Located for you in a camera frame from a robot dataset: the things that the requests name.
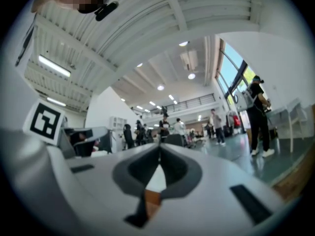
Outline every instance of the black rubber pad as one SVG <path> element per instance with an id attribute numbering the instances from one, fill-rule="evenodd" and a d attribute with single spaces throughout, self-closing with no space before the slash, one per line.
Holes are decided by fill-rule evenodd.
<path id="1" fill-rule="evenodd" d="M 272 213 L 243 185 L 230 188 L 253 222 L 257 225 Z"/>
<path id="2" fill-rule="evenodd" d="M 86 164 L 86 165 L 81 165 L 81 166 L 77 166 L 77 167 L 73 167 L 73 168 L 70 168 L 72 173 L 79 173 L 79 172 L 82 172 L 82 171 L 87 171 L 87 170 L 90 170 L 90 169 L 93 169 L 94 166 L 91 165 L 91 164 Z"/>

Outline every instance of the white shoe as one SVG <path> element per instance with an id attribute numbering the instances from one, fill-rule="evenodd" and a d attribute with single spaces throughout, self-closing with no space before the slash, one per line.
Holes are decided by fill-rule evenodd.
<path id="1" fill-rule="evenodd" d="M 257 155 L 258 154 L 258 149 L 253 149 L 251 152 L 251 155 Z"/>
<path id="2" fill-rule="evenodd" d="M 267 157 L 267 156 L 273 155 L 274 153 L 275 153 L 274 149 L 268 149 L 267 151 L 264 151 L 262 153 L 262 157 Z"/>

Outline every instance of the red bag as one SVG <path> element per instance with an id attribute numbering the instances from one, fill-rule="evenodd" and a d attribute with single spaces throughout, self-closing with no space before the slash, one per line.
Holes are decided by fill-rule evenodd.
<path id="1" fill-rule="evenodd" d="M 234 126 L 237 126 L 237 127 L 241 126 L 241 122 L 237 116 L 233 116 L 233 119 L 234 119 Z"/>

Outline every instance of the glossy floor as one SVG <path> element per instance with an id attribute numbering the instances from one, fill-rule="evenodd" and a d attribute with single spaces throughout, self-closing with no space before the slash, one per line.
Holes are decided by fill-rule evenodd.
<path id="1" fill-rule="evenodd" d="M 270 147 L 275 149 L 275 154 L 266 158 L 261 156 L 262 143 L 258 145 L 260 153 L 251 157 L 246 134 L 226 138 L 225 147 L 215 145 L 216 140 L 208 140 L 205 144 L 199 142 L 195 150 L 228 159 L 239 165 L 248 174 L 273 186 L 292 172 L 302 161 L 314 141 L 314 138 L 294 139 L 294 151 L 290 153 L 289 139 L 274 139 L 270 142 Z"/>

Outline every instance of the black cap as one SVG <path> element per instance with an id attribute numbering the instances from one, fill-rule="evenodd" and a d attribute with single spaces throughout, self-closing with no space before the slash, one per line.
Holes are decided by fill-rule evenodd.
<path id="1" fill-rule="evenodd" d="M 260 83 L 264 83 L 264 80 L 262 80 L 259 76 L 255 75 L 255 77 L 252 79 L 252 81 L 259 81 Z"/>
<path id="2" fill-rule="evenodd" d="M 83 4 L 80 5 L 80 9 L 78 11 L 82 14 L 89 14 L 92 12 L 95 12 L 102 8 L 104 4 L 107 3 L 108 0 L 97 0 L 97 3 L 91 3 L 91 4 Z"/>

